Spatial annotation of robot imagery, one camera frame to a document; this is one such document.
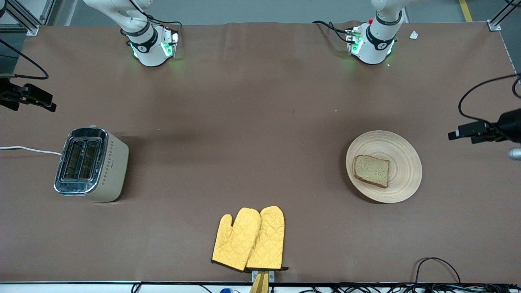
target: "gray floor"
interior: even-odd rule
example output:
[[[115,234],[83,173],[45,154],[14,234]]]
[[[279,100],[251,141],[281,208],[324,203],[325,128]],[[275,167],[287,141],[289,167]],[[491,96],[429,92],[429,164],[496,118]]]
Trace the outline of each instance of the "gray floor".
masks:
[[[505,6],[504,0],[467,0],[474,21],[484,21]],[[83,0],[60,0],[54,13],[54,24],[71,26],[115,26],[101,12]],[[407,7],[410,22],[463,22],[458,0],[423,0]],[[181,21],[185,25],[219,25],[229,22],[309,23],[314,20],[336,23],[356,19],[365,21],[375,14],[369,0],[156,0],[147,13],[165,21]],[[503,23],[502,35],[514,65],[521,68],[521,8]],[[0,34],[0,38],[21,48],[23,34]],[[5,47],[0,54],[15,56]],[[0,56],[0,72],[12,72],[16,59]]]

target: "green led light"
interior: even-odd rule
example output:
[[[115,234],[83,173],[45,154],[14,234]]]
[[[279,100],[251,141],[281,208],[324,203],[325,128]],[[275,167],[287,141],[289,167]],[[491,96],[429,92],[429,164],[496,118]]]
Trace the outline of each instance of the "green led light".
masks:
[[[353,54],[358,54],[358,53],[360,53],[360,48],[362,47],[362,45],[363,45],[363,40],[362,40],[362,38],[360,38],[360,39],[358,40],[358,42],[356,42],[355,44],[353,44],[353,49],[351,50],[351,52],[352,52]]]
[[[163,48],[163,51],[167,57],[172,56],[172,46],[170,46],[168,43],[165,44],[161,42],[161,47]]]
[[[135,52],[135,48],[134,48],[134,45],[132,45],[132,43],[130,43],[130,47],[132,48],[132,51],[134,52],[134,57],[138,57],[138,54]]]
[[[392,41],[391,44],[389,45],[389,50],[387,51],[387,55],[391,54],[392,45],[394,45],[394,41]]]

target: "bread crust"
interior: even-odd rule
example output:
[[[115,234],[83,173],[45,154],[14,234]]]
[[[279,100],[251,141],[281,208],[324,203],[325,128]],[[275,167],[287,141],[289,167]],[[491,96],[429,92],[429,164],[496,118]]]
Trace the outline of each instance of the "bread crust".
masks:
[[[377,159],[379,161],[386,161],[388,163],[387,164],[387,174],[389,174],[389,165],[391,164],[391,161],[389,161],[389,160],[382,160],[382,159],[379,159],[379,158],[376,158],[376,157],[373,157],[373,156],[369,156],[369,155],[358,155],[358,156],[355,157],[355,162],[353,164],[353,174],[354,174],[355,178],[360,180],[360,181],[362,181],[362,182],[369,183],[369,184],[378,186],[380,188],[388,188],[389,187],[389,175],[387,176],[387,186],[384,186],[382,184],[375,183],[375,182],[372,182],[372,181],[369,181],[369,180],[365,180],[364,178],[358,176],[358,174],[356,173],[356,159],[358,157],[363,157],[363,156],[372,157],[372,158],[375,158],[375,159]]]

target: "yellow oven mitt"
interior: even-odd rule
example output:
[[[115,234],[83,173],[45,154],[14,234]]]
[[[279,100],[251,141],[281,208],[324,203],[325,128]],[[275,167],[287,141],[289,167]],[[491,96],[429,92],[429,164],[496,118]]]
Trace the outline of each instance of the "yellow oven mitt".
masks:
[[[260,231],[246,267],[252,270],[280,270],[284,245],[284,214],[278,206],[269,206],[260,213]]]
[[[224,215],[217,229],[213,263],[243,271],[261,226],[257,210],[243,207],[232,225],[231,215]]]

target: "metal clamp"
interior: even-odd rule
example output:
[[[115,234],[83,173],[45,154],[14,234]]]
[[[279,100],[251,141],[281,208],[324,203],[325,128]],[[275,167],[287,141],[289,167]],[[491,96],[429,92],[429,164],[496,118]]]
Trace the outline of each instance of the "metal clamp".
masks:
[[[255,281],[255,278],[257,277],[257,274],[259,274],[259,271],[252,271],[252,283]],[[268,271],[268,281],[270,283],[275,282],[275,271]]]

